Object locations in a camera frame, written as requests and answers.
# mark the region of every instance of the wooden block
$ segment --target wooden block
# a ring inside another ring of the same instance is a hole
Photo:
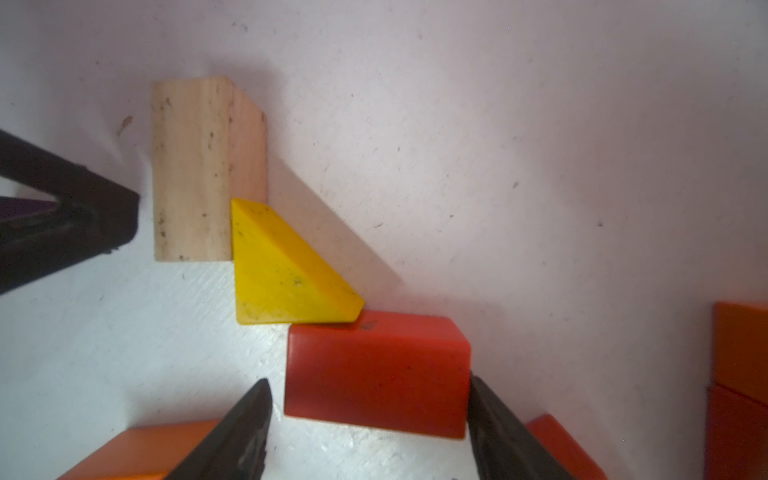
[[[712,350],[716,384],[768,404],[768,305],[717,303]]]
[[[239,323],[354,322],[363,300],[274,210],[232,200]]]
[[[230,201],[266,203],[264,113],[229,78],[152,85],[154,256],[232,260]]]
[[[768,478],[768,406],[722,386],[710,387],[704,478]]]
[[[526,427],[577,480],[607,480],[598,464],[552,415],[542,415]]]
[[[212,420],[128,429],[75,465],[59,480],[161,480],[218,423],[218,420]]]
[[[292,325],[286,415],[462,439],[469,342],[447,318],[364,311]]]

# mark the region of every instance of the white table surface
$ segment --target white table surface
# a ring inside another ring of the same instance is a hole
[[[129,245],[0,297],[0,478],[263,376],[265,479],[477,478],[468,441],[284,419],[286,328],[236,324],[231,264],[153,261],[150,82],[212,74],[266,112],[271,204],[370,308],[453,318],[611,479],[701,477],[710,304],[768,293],[764,2],[0,12],[0,128],[142,196]]]

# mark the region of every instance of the orange rectangular block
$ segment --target orange rectangular block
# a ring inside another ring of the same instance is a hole
[[[292,325],[286,415],[462,439],[470,346],[447,318],[363,311]]]
[[[722,386],[710,387],[707,480],[768,478],[768,406]]]
[[[210,420],[128,429],[59,480],[161,480],[218,424]]]
[[[552,415],[542,415],[526,427],[577,480],[607,480],[598,464]]]
[[[768,305],[714,307],[714,383],[768,404]]]

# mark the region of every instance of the yellow wedge block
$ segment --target yellow wedge block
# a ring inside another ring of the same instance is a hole
[[[232,199],[237,322],[354,322],[362,297],[267,205]]]

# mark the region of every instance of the red block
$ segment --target red block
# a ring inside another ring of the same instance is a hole
[[[718,385],[709,397],[707,480],[768,478],[768,406]]]
[[[364,311],[288,332],[286,415],[464,438],[469,342],[447,318]]]
[[[577,480],[607,480],[603,470],[552,415],[526,425],[555,460]]]

